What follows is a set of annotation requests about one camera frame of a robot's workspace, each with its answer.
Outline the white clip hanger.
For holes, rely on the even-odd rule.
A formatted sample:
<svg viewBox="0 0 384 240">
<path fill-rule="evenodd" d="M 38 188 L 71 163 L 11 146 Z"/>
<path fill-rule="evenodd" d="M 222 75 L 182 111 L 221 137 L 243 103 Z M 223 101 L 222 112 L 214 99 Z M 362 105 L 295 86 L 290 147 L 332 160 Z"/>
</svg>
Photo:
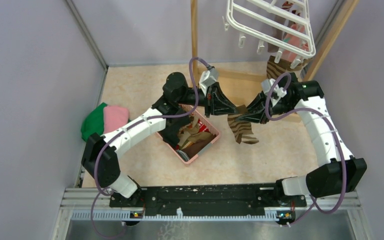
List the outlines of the white clip hanger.
<svg viewBox="0 0 384 240">
<path fill-rule="evenodd" d="M 304 59 L 311 59 L 316 55 L 316 44 L 310 22 L 309 2 L 307 0 L 287 0 L 302 8 L 300 16 L 283 10 L 275 3 L 277 0 L 228 0 L 226 2 L 225 15 L 223 16 L 223 27 L 225 31 L 234 29 L 238 31 L 238 47 L 245 46 L 248 37 L 257 39 L 257 54 L 268 52 L 268 43 L 278 47 L 274 53 L 275 62 L 281 59 L 284 50 L 297 54 L 291 67 L 302 63 Z M 279 24 L 273 20 L 273 15 L 281 16 L 287 20 L 304 26 L 305 32 L 293 30 L 287 25 Z M 283 30 L 305 40 L 308 43 L 308 51 L 301 50 L 283 40 L 272 37 L 273 28 Z"/>
</svg>

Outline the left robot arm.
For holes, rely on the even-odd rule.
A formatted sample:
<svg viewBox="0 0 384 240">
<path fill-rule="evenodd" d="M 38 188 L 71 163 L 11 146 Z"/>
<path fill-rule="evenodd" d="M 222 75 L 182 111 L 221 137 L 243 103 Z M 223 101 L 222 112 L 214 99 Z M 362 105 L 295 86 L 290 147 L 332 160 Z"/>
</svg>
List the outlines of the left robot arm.
<svg viewBox="0 0 384 240">
<path fill-rule="evenodd" d="M 86 141 L 81 163 L 93 177 L 96 188 L 105 196 L 121 194 L 121 200 L 129 207 L 140 202 L 141 194 L 138 184 L 121 172 L 119 157 L 157 132 L 166 143 L 176 146 L 178 132 L 191 122 L 196 107 L 204 107 L 206 117 L 238 113 L 216 81 L 202 90 L 189 87 L 183 73 L 173 72 L 167 76 L 162 90 L 163 95 L 145 113 L 114 131 L 93 133 Z"/>
</svg>

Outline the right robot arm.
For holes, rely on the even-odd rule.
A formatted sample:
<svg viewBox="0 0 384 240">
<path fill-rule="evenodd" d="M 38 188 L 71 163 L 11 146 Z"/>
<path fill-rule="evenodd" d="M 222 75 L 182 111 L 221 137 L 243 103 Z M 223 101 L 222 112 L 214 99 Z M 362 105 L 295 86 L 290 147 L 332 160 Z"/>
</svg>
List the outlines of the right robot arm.
<svg viewBox="0 0 384 240">
<path fill-rule="evenodd" d="M 268 112 L 271 116 L 283 115 L 297 110 L 313 144 L 318 168 L 306 175 L 284 178 L 276 181 L 277 189 L 273 200 L 279 206 L 287 206 L 297 195 L 311 195 L 314 198 L 349 193 L 355 190 L 365 171 L 367 163 L 356 158 L 347 148 L 326 106 L 324 93 L 315 80 L 292 82 L 286 91 L 286 79 L 275 87 L 272 97 L 268 96 L 273 79 L 263 82 L 263 91 L 247 106 L 247 112 L 239 121 L 266 124 L 265 102 L 270 100 Z"/>
</svg>

